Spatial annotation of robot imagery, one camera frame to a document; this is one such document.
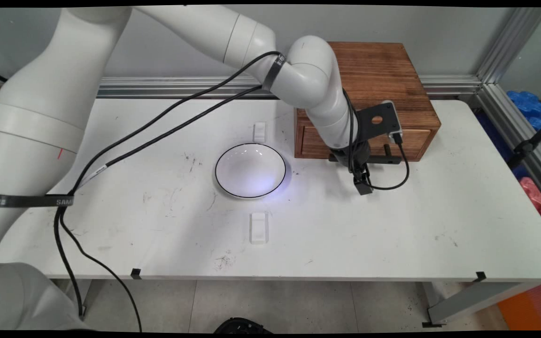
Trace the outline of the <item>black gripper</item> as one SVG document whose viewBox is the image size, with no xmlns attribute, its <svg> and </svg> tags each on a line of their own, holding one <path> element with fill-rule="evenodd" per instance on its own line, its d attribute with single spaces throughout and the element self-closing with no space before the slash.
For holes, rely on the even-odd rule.
<svg viewBox="0 0 541 338">
<path fill-rule="evenodd" d="M 343 165 L 353 175 L 353 182 L 359 195 L 368 195 L 374 191 L 369 181 L 370 146 L 367 141 L 353 143 L 352 147 L 330 148 L 329 162 Z"/>
</svg>

